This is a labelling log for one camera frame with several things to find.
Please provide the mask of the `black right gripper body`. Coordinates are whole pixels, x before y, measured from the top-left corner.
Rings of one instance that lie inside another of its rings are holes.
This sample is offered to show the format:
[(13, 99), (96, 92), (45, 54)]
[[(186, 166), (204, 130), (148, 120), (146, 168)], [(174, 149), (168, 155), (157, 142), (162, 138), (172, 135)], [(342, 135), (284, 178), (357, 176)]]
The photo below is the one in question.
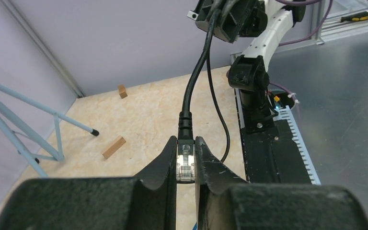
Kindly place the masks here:
[(219, 13), (214, 36), (222, 41), (233, 43), (239, 37), (258, 37), (267, 27), (268, 16), (262, 0), (200, 0), (187, 17), (206, 32), (216, 10)]

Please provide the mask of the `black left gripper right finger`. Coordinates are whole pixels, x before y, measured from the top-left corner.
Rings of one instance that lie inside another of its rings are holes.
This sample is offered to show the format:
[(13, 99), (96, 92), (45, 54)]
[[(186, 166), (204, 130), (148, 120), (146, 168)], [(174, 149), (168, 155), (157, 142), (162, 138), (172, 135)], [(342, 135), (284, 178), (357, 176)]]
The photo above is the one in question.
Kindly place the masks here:
[(252, 184), (195, 139), (200, 230), (368, 230), (357, 198), (332, 185)]

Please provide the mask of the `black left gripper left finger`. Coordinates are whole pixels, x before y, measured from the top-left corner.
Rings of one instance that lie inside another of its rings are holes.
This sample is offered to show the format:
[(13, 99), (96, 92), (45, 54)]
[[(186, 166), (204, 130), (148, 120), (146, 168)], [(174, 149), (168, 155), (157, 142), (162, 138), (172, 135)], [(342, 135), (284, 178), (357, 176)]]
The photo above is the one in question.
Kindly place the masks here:
[(176, 137), (130, 177), (42, 178), (21, 183), (0, 230), (173, 230)]

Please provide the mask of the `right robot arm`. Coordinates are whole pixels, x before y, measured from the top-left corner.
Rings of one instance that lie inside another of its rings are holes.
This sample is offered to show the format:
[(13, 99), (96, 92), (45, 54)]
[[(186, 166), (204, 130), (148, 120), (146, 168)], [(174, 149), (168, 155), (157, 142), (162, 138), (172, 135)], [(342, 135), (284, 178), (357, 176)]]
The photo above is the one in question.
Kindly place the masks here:
[(200, 0), (188, 18), (207, 30), (218, 10), (214, 36), (234, 43), (252, 38), (250, 45), (234, 60), (228, 72), (229, 85), (239, 90), (244, 128), (261, 132), (274, 126), (277, 115), (268, 99), (269, 62), (284, 35), (301, 22), (306, 0)]

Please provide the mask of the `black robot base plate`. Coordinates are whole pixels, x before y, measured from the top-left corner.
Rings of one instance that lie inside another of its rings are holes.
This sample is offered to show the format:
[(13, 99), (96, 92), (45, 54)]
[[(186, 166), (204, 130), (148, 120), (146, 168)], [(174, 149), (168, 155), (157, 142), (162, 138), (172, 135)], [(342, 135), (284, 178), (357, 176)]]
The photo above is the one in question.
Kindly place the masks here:
[(247, 128), (247, 112), (242, 108), (241, 92), (235, 90), (242, 155), (246, 179), (250, 183), (286, 183), (320, 185), (308, 150), (292, 111), (294, 106), (286, 93), (280, 96), (278, 115), (269, 123)]

